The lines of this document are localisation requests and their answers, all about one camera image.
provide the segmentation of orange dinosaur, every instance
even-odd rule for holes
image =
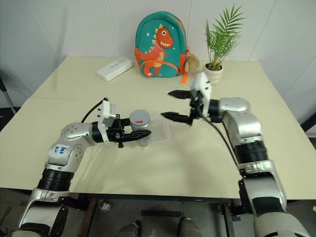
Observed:
[[[171,48],[173,45],[173,39],[169,33],[167,28],[164,28],[162,24],[159,25],[159,29],[156,28],[156,34],[154,35],[156,40],[152,40],[154,47],[150,47],[151,49],[142,53],[139,51],[139,57],[146,61],[146,60],[157,60],[163,61],[164,57],[167,56],[167,53],[163,50],[164,48],[168,49]],[[161,75],[159,73],[161,69],[161,63],[145,63],[144,74],[148,77],[152,77],[153,73],[150,72],[150,68],[155,68],[155,74]]]

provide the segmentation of teal backpack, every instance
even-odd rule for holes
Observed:
[[[167,11],[146,16],[136,32],[135,56],[148,77],[182,74],[187,60],[186,33],[178,17]]]

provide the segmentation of beige table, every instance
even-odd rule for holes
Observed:
[[[132,68],[113,81],[95,71],[111,59],[70,56],[28,99],[0,133],[0,186],[32,189],[47,150],[61,129],[104,96],[126,118],[144,109],[155,124],[167,127],[170,141],[123,149],[116,144],[88,148],[72,181],[82,193],[238,198],[240,176],[219,135],[202,120],[193,127],[161,117],[161,112],[189,113],[189,101],[167,96],[180,77],[145,78]],[[243,97],[262,123],[265,144],[288,199],[315,199],[316,152],[258,62],[228,62],[213,98]],[[87,121],[96,120],[96,113]]]

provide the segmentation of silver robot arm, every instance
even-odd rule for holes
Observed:
[[[254,215],[257,237],[310,237],[302,224],[286,212],[286,197],[272,160],[268,158],[261,125],[241,98],[212,100],[206,75],[197,75],[190,91],[172,91],[169,95],[190,99],[190,116],[162,113],[167,119],[192,125],[194,119],[211,118],[221,122],[233,148],[242,179],[239,194],[246,212]]]
[[[98,122],[71,123],[61,131],[60,138],[49,148],[42,178],[33,189],[13,237],[59,237],[67,218],[65,200],[69,198],[71,180],[85,150],[97,143],[134,141],[148,136],[149,130],[126,134],[129,119],[120,119],[115,105],[105,98],[98,109]]]

